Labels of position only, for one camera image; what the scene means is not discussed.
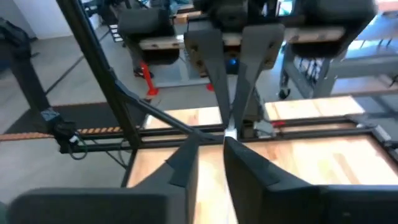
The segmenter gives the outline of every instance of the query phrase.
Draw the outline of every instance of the black bar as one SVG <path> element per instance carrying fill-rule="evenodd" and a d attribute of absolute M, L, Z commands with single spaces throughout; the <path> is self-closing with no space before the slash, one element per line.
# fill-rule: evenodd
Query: black bar
<path fill-rule="evenodd" d="M 39 77 L 30 61 L 27 58 L 13 58 L 11 60 L 11 70 L 18 81 L 30 109 L 37 114 L 50 108 L 50 103 L 45 96 L 44 89 Z"/>
<path fill-rule="evenodd" d="M 192 126 L 192 128 L 199 129 L 204 133 L 215 133 L 215 132 L 224 131 L 222 124 L 198 125 L 198 126 Z M 146 129 L 140 131 L 141 137 L 165 136 L 165 135 L 176 135 L 176 134 L 182 134 L 182 132 L 175 128 Z"/>
<path fill-rule="evenodd" d="M 132 167 L 134 165 L 134 161 L 136 160 L 136 156 L 137 156 L 137 151 L 136 150 L 132 151 L 131 155 L 130 155 L 129 162 L 127 163 L 126 171 L 125 171 L 125 173 L 123 175 L 123 180 L 122 180 L 121 187 L 127 187 L 127 184 L 129 182 L 129 179 L 130 179 L 130 174 L 131 174 L 131 171 L 132 171 Z"/>
<path fill-rule="evenodd" d="M 200 130 L 193 129 L 191 126 L 181 122 L 180 120 L 168 115 L 167 113 L 164 113 L 163 111 L 159 110 L 158 108 L 150 105 L 148 102 L 145 100 L 140 99 L 135 93 L 131 92 L 124 84 L 116 80 L 115 82 L 116 86 L 118 87 L 119 91 L 119 97 L 122 98 L 126 103 L 129 103 L 130 105 L 133 105 L 137 108 L 139 108 L 141 111 L 148 113 L 152 115 L 153 117 L 171 125 L 172 127 L 175 127 L 181 132 L 185 134 L 191 134 L 193 132 L 197 133 L 200 135 L 202 138 L 206 139 L 214 139 L 214 135 L 208 134 L 208 133 L 203 133 Z"/>
<path fill-rule="evenodd" d="M 85 14 L 79 0 L 57 0 L 75 38 L 79 43 L 91 70 L 105 98 L 111 107 L 124 136 L 133 148 L 137 148 L 141 139 L 135 128 L 135 122 L 129 117 L 126 105 L 118 98 L 115 81 L 116 75 L 102 51 L 100 42 Z"/>
<path fill-rule="evenodd" d="M 352 123 L 353 121 L 347 116 L 326 116 L 319 118 L 280 119 L 272 120 L 270 122 L 275 124 L 274 127 L 296 127 L 319 124 Z"/>
<path fill-rule="evenodd" d="M 341 136 L 355 136 L 362 134 L 373 135 L 373 128 L 345 128 L 345 129 L 327 129 L 327 130 L 310 130 L 310 131 L 290 131 L 286 133 L 279 133 L 273 138 L 247 138 L 239 139 L 241 142 L 268 142 L 268 141 L 285 141 L 294 139 L 313 139 L 313 138 L 333 138 Z M 146 141 L 143 142 L 139 149 L 155 149 L 165 147 L 179 147 L 185 139 L 171 139 L 171 140 L 160 140 L 160 141 Z M 202 141 L 201 146 L 222 144 L 223 138 L 216 138 L 215 140 Z M 89 152 L 104 152 L 104 151 L 115 151 L 115 150 L 129 150 L 129 146 L 120 147 L 119 143 L 114 144 L 93 144 L 88 145 L 87 149 Z M 77 147 L 73 152 L 84 152 L 83 147 Z"/>

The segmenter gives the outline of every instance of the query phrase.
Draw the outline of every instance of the robotic workstation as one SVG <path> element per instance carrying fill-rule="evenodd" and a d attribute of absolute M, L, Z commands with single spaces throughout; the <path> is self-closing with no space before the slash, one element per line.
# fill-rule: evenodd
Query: robotic workstation
<path fill-rule="evenodd" d="M 132 22 L 123 30 L 124 39 L 144 60 L 172 62 L 184 46 L 190 51 L 191 63 L 207 69 L 219 110 L 212 116 L 220 117 L 221 124 L 206 126 L 189 126 L 176 114 L 173 116 L 173 111 L 164 113 L 129 91 L 109 66 L 81 3 L 57 2 L 122 130 L 102 137 L 96 134 L 95 139 L 126 138 L 128 147 L 117 144 L 113 150 L 130 149 L 131 159 L 120 189 L 33 190 L 12 202 L 7 214 L 9 223 L 396 222 L 398 186 L 359 185 L 375 184 L 369 181 L 370 176 L 388 180 L 377 184 L 397 183 L 395 167 L 388 164 L 397 160 L 396 143 L 380 126 L 367 123 L 350 97 L 267 104 L 274 131 L 264 138 L 243 134 L 247 128 L 245 110 L 256 80 L 261 70 L 274 66 L 283 39 L 301 57 L 334 57 L 374 17 L 372 1 L 297 1 L 294 13 L 287 17 L 276 17 L 272 7 L 268 7 L 267 15 L 261 15 L 259 9 L 264 1 L 195 1 L 195 8 L 204 15 L 188 22 L 204 22 L 207 28 L 188 30 L 183 39 L 174 36 L 167 12 L 129 11 Z M 2 33 L 2 43 L 7 43 L 2 47 L 13 52 L 9 57 L 14 65 L 25 62 L 23 65 L 28 66 L 30 50 L 18 51 L 17 47 L 24 43 L 24 33 L 10 24 L 2 24 Z M 224 52 L 231 48 L 240 51 L 233 102 L 228 94 L 224 60 Z M 16 66 L 13 72 L 28 98 L 28 93 L 37 89 L 23 85 L 27 77 L 21 68 Z M 78 141 L 91 141 L 94 135 L 80 133 L 48 104 L 38 105 L 36 100 L 28 98 L 30 107 L 42 119 L 38 131 L 53 135 L 61 153 L 111 149 L 109 144 L 79 146 Z M 158 121 L 173 128 L 138 130 L 127 104 L 152 117 L 148 126 Z M 143 140 L 171 135 L 179 138 Z M 294 149 L 306 153 L 311 147 L 325 147 L 326 152 L 307 152 L 301 161 L 297 160 Z M 342 156 L 352 147 L 363 151 L 358 153 L 356 149 Z M 323 172 L 316 174 L 311 166 L 327 160 L 327 156 L 333 156 L 335 163 L 321 167 Z M 351 163 L 353 157 L 364 159 L 356 161 L 360 169 Z M 303 174 L 303 167 L 306 178 L 293 175 Z M 329 178 L 316 183 L 315 176 Z"/>

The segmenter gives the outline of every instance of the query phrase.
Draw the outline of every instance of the hazard tape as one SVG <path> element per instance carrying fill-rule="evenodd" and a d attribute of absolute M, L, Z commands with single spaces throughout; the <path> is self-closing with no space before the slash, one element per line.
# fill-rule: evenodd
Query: hazard tape
<path fill-rule="evenodd" d="M 120 127 L 85 128 L 85 129 L 78 129 L 78 132 L 84 135 L 111 134 L 111 133 L 121 133 L 122 129 Z M 51 134 L 44 134 L 44 133 L 15 133 L 15 134 L 0 135 L 0 141 L 18 141 L 18 140 L 45 139 L 45 138 L 53 138 L 53 136 Z"/>

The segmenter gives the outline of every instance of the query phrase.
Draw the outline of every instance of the wheel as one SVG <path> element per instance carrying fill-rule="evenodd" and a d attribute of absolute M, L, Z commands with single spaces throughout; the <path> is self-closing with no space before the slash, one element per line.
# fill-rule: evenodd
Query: wheel
<path fill-rule="evenodd" d="M 279 99 L 284 100 L 290 95 L 290 89 L 280 90 L 279 91 Z"/>

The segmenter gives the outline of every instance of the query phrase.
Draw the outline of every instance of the wooden table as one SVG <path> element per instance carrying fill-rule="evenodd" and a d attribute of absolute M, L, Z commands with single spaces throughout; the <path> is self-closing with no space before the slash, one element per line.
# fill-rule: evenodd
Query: wooden table
<path fill-rule="evenodd" d="M 377 7 L 379 11 L 396 11 L 398 10 L 397 0 L 377 0 Z"/>
<path fill-rule="evenodd" d="M 350 96 L 267 103 L 270 119 L 293 119 L 362 113 Z M 173 110 L 168 114 L 190 125 L 220 123 L 218 108 Z M 167 127 L 149 118 L 147 128 Z M 334 124 L 328 128 L 339 128 Z M 293 141 L 255 142 L 247 147 L 312 184 L 398 184 L 397 170 L 367 136 Z M 137 153 L 127 187 L 156 170 L 176 148 L 145 149 Z M 224 175 L 223 147 L 202 146 L 195 223 L 236 223 Z"/>

